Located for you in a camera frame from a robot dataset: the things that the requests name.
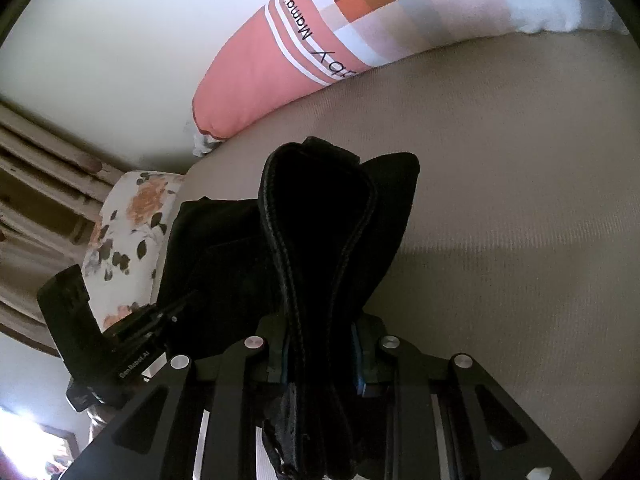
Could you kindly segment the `beige textured bed sheet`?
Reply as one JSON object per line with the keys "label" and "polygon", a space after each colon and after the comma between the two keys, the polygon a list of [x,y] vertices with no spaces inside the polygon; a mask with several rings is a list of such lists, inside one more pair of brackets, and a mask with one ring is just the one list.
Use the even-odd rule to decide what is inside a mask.
{"label": "beige textured bed sheet", "polygon": [[420,160],[398,256],[368,309],[423,352],[478,359],[585,479],[639,422],[639,49],[615,32],[462,42],[255,122],[179,202],[257,194],[270,153],[318,136]]}

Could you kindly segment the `wooden headboard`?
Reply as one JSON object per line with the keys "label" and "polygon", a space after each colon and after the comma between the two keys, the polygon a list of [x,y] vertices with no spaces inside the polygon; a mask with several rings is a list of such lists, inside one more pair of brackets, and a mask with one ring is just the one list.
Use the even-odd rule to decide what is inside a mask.
{"label": "wooden headboard", "polygon": [[119,170],[1,105],[1,331],[56,356],[37,292],[81,263]]}

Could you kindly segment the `black pants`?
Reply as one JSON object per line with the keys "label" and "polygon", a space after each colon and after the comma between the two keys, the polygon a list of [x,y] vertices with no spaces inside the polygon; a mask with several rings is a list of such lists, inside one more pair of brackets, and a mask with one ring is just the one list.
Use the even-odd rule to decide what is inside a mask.
{"label": "black pants", "polygon": [[268,157],[254,200],[180,208],[157,296],[179,312],[169,343],[200,358],[282,316],[285,388],[262,433],[283,479],[356,472],[354,325],[395,258],[419,174],[410,153],[364,161],[309,138]]}

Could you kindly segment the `white floral pillow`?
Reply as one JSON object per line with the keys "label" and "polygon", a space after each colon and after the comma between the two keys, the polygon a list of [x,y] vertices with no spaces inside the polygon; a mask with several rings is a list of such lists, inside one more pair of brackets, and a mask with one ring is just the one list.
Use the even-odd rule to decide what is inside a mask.
{"label": "white floral pillow", "polygon": [[129,171],[108,193],[81,265],[100,330],[151,302],[182,184],[181,174]]}

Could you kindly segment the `pink checkered long pillow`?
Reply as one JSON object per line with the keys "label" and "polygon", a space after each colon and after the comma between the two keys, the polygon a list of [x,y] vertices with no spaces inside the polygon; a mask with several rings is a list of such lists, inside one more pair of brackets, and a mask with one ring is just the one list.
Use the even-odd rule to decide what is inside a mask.
{"label": "pink checkered long pillow", "polygon": [[268,0],[198,84],[194,154],[303,96],[411,55],[514,32],[576,30],[626,25],[610,0]]}

